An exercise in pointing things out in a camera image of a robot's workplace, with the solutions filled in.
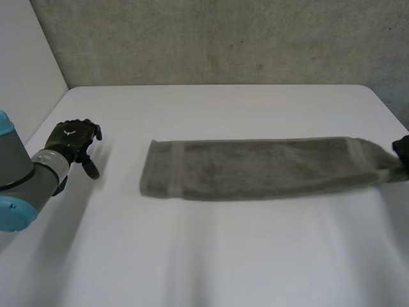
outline robotic hand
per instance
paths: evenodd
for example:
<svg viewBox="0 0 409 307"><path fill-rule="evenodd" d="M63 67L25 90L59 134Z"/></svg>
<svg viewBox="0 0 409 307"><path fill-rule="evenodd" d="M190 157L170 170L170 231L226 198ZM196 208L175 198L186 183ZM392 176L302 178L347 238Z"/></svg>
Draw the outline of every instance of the robotic hand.
<svg viewBox="0 0 409 307"><path fill-rule="evenodd" d="M44 149L60 153L69 165L73 162L81 163L87 175L95 180L100 177L100 173L87 154L88 146L92 144L94 137L99 141L102 140L99 125L95 125L89 119L83 121L67 120L56 125L45 143ZM65 188L67 179L68 177L64 178L53 196Z"/></svg>
<svg viewBox="0 0 409 307"><path fill-rule="evenodd" d="M101 128L90 120L70 120L56 125L44 149L30 159L13 123L0 111L0 230L27 228L51 196L68 180L71 163L81 163L92 179L100 174L87 154Z"/></svg>

